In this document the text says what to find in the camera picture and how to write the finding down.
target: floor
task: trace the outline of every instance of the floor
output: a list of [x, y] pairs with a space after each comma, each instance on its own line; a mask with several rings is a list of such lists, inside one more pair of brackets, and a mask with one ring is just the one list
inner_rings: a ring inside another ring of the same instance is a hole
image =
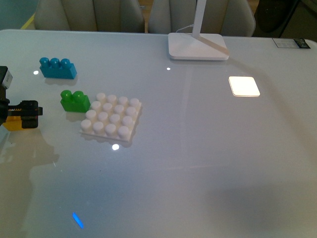
[[[2, 29], [35, 29], [33, 14], [38, 0], [0, 0], [0, 30]], [[259, 0], [248, 0], [252, 12], [255, 13]], [[153, 0], [139, 0], [145, 19], [147, 32], [148, 21]]]

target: chair back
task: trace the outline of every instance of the chair back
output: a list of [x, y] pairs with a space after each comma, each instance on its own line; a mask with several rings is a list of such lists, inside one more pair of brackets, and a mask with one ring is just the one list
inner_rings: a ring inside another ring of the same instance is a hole
[[[168, 34], [194, 23], [196, 0], [154, 0], [149, 33]], [[252, 36], [255, 19], [247, 0], [207, 0], [201, 33]], [[181, 32], [192, 32], [187, 28]]]
[[40, 30], [144, 32], [138, 0], [39, 0]]

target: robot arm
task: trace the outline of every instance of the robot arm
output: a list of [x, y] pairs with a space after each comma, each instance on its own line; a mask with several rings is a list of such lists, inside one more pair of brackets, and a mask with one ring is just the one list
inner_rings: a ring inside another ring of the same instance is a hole
[[43, 108], [37, 101], [22, 101], [19, 105], [9, 106], [10, 100], [6, 98], [6, 90], [12, 81], [6, 66], [0, 66], [0, 125], [7, 121], [8, 117], [20, 117], [22, 129], [37, 128], [38, 116], [43, 115]]

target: yellow object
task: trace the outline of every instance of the yellow object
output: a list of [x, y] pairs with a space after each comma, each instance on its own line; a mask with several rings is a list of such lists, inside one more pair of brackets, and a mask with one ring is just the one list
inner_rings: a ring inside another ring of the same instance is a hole
[[7, 117], [5, 123], [3, 123], [3, 126], [8, 131], [26, 130], [26, 129], [22, 128], [22, 120], [21, 120], [20, 116]]
[[21, 27], [21, 30], [25, 30], [28, 28], [28, 26], [31, 24], [31, 22], [34, 20], [35, 13], [30, 17], [30, 19]]

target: blue lego brick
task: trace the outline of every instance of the blue lego brick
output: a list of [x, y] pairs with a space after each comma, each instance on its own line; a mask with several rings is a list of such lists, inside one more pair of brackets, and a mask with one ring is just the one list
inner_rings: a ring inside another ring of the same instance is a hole
[[76, 77], [77, 71], [69, 59], [62, 59], [59, 62], [57, 58], [53, 58], [51, 61], [48, 58], [41, 58], [40, 63], [40, 70], [45, 78], [74, 79]]

